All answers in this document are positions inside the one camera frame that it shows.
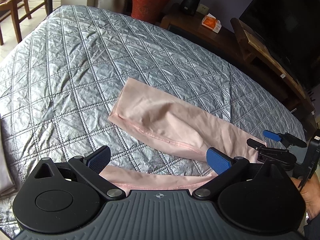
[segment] quilted bedspread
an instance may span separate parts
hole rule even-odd
[[[260,139],[265,129],[304,139],[302,125],[281,103],[206,49],[128,16],[62,6],[0,65],[1,135],[18,187],[41,158],[64,162],[102,145],[111,149],[111,165],[153,174],[207,175],[206,163],[158,152],[108,121],[128,77]],[[0,228],[11,237],[19,232],[14,196],[0,199]]]

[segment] human hand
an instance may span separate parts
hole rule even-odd
[[[298,188],[301,180],[296,178],[291,178],[291,180]],[[320,183],[316,173],[311,179],[308,179],[300,193],[306,203],[309,219],[312,220],[320,213]]]

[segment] black tv screen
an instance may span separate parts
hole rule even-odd
[[[253,0],[240,16],[281,65],[306,87],[311,64],[320,56],[320,0]]]

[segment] person's wrist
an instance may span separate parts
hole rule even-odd
[[[320,196],[314,198],[309,203],[306,203],[306,210],[309,220],[312,220],[320,213]]]

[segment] potted plant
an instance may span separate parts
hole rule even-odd
[[[154,24],[168,1],[169,0],[132,0],[131,17]]]

